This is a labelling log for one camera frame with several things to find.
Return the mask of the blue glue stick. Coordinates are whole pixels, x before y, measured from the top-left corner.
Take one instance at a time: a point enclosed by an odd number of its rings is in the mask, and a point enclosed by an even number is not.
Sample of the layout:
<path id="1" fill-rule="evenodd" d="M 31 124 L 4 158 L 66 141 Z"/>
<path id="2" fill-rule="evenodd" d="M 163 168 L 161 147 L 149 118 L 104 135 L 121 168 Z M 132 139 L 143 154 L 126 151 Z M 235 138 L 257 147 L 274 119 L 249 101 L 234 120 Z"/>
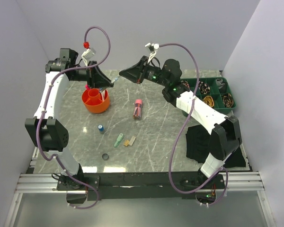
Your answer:
<path id="1" fill-rule="evenodd" d="M 101 133 L 101 134 L 105 133 L 105 129 L 104 129 L 104 126 L 102 124 L 98 125 L 98 130 L 99 130 L 99 133 Z"/>

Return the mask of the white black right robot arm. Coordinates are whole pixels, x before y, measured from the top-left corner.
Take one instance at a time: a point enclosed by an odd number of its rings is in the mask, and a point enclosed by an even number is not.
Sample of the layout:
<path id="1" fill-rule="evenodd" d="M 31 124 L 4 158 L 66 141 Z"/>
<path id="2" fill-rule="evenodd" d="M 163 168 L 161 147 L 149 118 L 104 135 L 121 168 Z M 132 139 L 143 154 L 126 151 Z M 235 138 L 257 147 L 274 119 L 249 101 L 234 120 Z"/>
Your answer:
<path id="1" fill-rule="evenodd" d="M 202 188 L 209 188 L 215 181 L 213 174 L 242 144 L 239 120 L 233 115 L 228 117 L 214 110 L 199 99 L 181 81 L 182 71 L 177 60 L 168 59 L 163 68 L 149 65 L 146 56 L 141 58 L 140 63 L 137 82 L 142 83 L 147 79 L 164 86 L 162 94 L 166 101 L 185 111 L 208 132 L 209 154 L 200 168 L 202 174 L 198 176 L 198 183 Z"/>

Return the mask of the blue capped white marker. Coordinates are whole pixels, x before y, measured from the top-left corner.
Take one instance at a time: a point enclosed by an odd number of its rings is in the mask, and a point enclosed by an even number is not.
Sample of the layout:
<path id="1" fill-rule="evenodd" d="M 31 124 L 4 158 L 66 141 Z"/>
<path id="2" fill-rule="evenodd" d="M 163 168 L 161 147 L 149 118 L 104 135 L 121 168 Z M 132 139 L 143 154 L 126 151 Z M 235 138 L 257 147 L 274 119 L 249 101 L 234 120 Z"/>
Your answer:
<path id="1" fill-rule="evenodd" d="M 99 91 L 100 91 L 100 94 L 101 94 L 101 97 L 102 97 L 102 101 L 104 101 L 104 99 L 103 99 L 103 98 L 104 98 L 104 95 L 103 95 L 104 90 L 105 90 L 105 89 L 103 89 L 103 88 L 101 88 L 101 89 L 99 90 Z"/>

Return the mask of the blue white pen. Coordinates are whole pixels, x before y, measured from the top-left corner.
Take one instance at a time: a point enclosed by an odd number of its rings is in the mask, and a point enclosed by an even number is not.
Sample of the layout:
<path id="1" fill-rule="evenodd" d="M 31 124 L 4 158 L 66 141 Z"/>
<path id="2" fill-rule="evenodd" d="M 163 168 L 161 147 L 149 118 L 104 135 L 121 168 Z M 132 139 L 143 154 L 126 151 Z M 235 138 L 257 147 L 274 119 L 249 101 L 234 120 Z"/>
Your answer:
<path id="1" fill-rule="evenodd" d="M 111 83 L 109 83 L 109 85 L 104 86 L 104 87 L 101 87 L 101 88 L 99 89 L 99 91 L 100 91 L 100 92 L 103 92 L 103 91 L 105 91 L 107 88 L 112 88 L 112 87 L 114 87 L 114 82 L 113 82 L 113 81 L 112 81 Z"/>

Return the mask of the orange round divided container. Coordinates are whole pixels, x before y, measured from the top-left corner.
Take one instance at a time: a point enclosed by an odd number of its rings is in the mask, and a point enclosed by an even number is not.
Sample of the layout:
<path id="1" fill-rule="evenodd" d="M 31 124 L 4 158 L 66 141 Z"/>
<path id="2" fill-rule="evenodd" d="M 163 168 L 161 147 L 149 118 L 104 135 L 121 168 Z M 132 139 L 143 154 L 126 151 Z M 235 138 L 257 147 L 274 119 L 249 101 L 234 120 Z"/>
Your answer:
<path id="1" fill-rule="evenodd" d="M 102 101 L 102 97 L 98 88 L 92 88 L 89 91 L 85 90 L 81 99 L 86 109 L 93 114 L 100 114 L 106 111 L 110 105 L 110 98 L 107 91 L 106 100 Z"/>

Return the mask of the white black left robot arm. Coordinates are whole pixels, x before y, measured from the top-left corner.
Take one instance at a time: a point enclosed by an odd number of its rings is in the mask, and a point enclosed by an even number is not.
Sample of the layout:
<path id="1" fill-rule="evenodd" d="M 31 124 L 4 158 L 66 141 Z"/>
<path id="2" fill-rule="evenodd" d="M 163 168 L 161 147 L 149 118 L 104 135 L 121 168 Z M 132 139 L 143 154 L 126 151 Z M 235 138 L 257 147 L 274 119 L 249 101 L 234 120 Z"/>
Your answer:
<path id="1" fill-rule="evenodd" d="M 85 178 L 80 164 L 68 149 L 69 133 L 59 121 L 62 97 L 69 81 L 85 81 L 86 89 L 81 99 L 86 109 L 93 114 L 105 112 L 110 105 L 107 87 L 113 87 L 111 81 L 100 69 L 99 63 L 91 61 L 95 50 L 86 47 L 81 55 L 85 66 L 76 63 L 78 53 L 70 48 L 61 48 L 60 56 L 48 61 L 45 66 L 45 87 L 43 95 L 32 118 L 27 118 L 25 128 L 47 161 L 56 160 L 61 174 L 68 179 L 74 190 L 85 185 Z"/>

